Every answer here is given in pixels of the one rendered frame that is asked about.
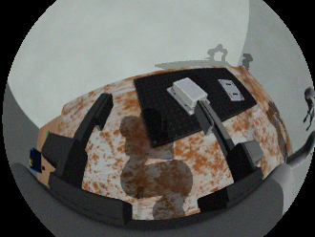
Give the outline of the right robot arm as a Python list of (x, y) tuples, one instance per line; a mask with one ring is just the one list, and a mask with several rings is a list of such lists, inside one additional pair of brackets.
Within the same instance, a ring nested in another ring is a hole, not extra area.
[[(304, 91), (304, 96), (306, 97), (305, 99), (307, 100), (307, 106), (310, 106), (312, 102), (310, 97), (315, 98), (315, 89), (311, 87), (307, 88), (306, 91)], [(307, 141), (304, 143), (303, 148), (300, 148), (299, 150), (297, 150), (297, 152), (293, 153), (292, 156), (288, 157), (288, 153), (285, 154), (284, 163), (291, 165), (293, 169), (297, 167), (297, 165), (303, 163), (308, 157), (308, 154), (314, 154), (314, 148), (315, 148), (315, 130), (312, 131), (312, 133), (310, 134), (310, 137), (307, 138)]]

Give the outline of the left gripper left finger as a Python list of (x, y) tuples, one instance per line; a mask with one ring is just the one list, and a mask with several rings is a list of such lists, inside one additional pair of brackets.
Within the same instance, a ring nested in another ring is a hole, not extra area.
[[(50, 172), (50, 192), (57, 199), (103, 222), (126, 226), (132, 220), (132, 205), (113, 197), (82, 190), (88, 153), (86, 144), (94, 127), (103, 130), (113, 108), (112, 93), (101, 93), (77, 127), (73, 138), (50, 133), (42, 146), (42, 156), (54, 169)], [(74, 139), (75, 138), (75, 139)], [(74, 186), (75, 184), (75, 186)]]

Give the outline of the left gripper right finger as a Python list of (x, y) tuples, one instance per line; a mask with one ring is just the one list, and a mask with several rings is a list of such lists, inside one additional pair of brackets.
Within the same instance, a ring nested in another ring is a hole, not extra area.
[(234, 180), (234, 183), (219, 191), (199, 197), (199, 211), (227, 208), (250, 194), (263, 182), (263, 170), (255, 165), (264, 156), (263, 151), (256, 140), (238, 142), (235, 145), (207, 100), (197, 100), (195, 115), (206, 137), (215, 134)]

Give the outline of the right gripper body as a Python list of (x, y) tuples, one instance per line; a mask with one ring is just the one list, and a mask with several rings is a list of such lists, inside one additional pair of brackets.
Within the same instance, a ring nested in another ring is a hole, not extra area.
[(312, 103), (310, 104), (310, 107), (308, 107), (308, 111), (310, 111), (311, 121), (314, 121), (315, 111), (314, 111), (314, 106), (312, 106)]

